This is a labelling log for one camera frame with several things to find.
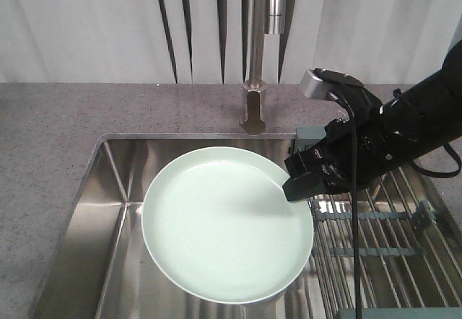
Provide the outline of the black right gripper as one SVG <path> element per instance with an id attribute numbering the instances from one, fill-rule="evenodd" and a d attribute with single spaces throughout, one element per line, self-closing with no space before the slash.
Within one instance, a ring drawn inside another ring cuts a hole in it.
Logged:
<path id="1" fill-rule="evenodd" d="M 392 161 L 386 158 L 392 151 L 378 123 L 380 98 L 353 77 L 324 77 L 323 88 L 349 119 L 331 121 L 316 147 L 284 160 L 290 178 L 282 189 L 289 202 L 345 193 L 354 186 L 364 188 L 392 169 Z"/>

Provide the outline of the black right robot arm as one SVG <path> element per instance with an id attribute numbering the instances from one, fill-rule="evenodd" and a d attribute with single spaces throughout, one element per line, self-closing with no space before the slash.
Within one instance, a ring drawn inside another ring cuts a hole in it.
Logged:
<path id="1" fill-rule="evenodd" d="M 326 94 L 348 120 L 332 120 L 316 144 L 284 161 L 288 201 L 365 188 L 374 179 L 461 137 L 461 44 L 448 52 L 439 71 L 387 103 L 354 77 L 316 68 Z"/>

